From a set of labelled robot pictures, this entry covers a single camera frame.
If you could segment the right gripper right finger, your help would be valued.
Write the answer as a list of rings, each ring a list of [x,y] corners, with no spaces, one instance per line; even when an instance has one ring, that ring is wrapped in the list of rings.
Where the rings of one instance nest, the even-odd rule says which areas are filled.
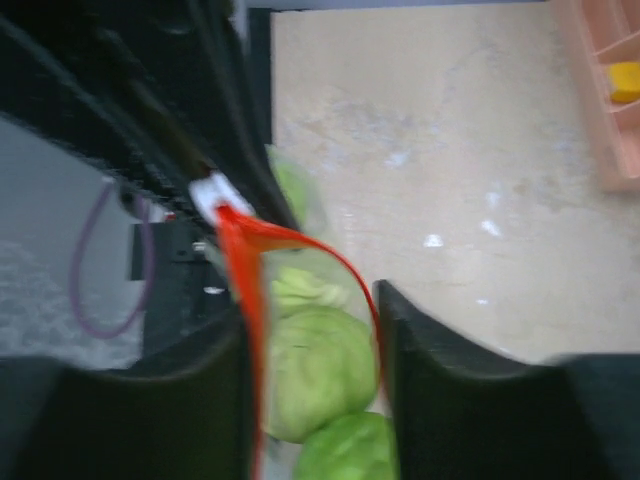
[[[639,358],[525,364],[374,286],[403,479],[635,479]]]

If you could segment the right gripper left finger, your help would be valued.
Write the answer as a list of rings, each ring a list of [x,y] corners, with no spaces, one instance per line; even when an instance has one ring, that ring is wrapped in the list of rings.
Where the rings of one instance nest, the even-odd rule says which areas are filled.
[[[1,363],[5,479],[246,479],[252,433],[234,311],[125,370]]]

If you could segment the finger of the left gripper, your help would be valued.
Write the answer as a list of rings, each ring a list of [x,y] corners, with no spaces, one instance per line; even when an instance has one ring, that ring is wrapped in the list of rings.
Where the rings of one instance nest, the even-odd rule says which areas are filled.
[[[189,187],[222,172],[298,223],[271,171],[230,1],[5,1],[1,113],[206,230]]]

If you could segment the green custard apple toy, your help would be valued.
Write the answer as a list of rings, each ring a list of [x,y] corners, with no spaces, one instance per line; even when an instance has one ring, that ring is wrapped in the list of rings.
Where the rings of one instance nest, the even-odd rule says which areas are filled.
[[[320,235],[327,227],[327,217],[314,179],[276,146],[267,145],[266,149],[271,169],[301,229]]]

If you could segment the clear orange-zip bag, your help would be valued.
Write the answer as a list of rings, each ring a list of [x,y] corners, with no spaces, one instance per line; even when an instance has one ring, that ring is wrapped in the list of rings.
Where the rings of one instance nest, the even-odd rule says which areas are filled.
[[[383,404],[381,329],[370,290],[356,269],[333,248],[328,220],[320,235],[307,234],[300,225],[298,230],[290,230],[261,220],[217,171],[191,183],[189,192],[218,238],[216,246],[204,247],[204,253],[222,268],[248,334],[255,425],[251,475],[255,479],[294,479],[302,445],[327,424],[361,412],[379,413],[391,420]],[[339,308],[369,324],[377,357],[378,390],[365,410],[327,423],[302,443],[289,443],[264,430],[270,336],[279,319],[311,306]]]

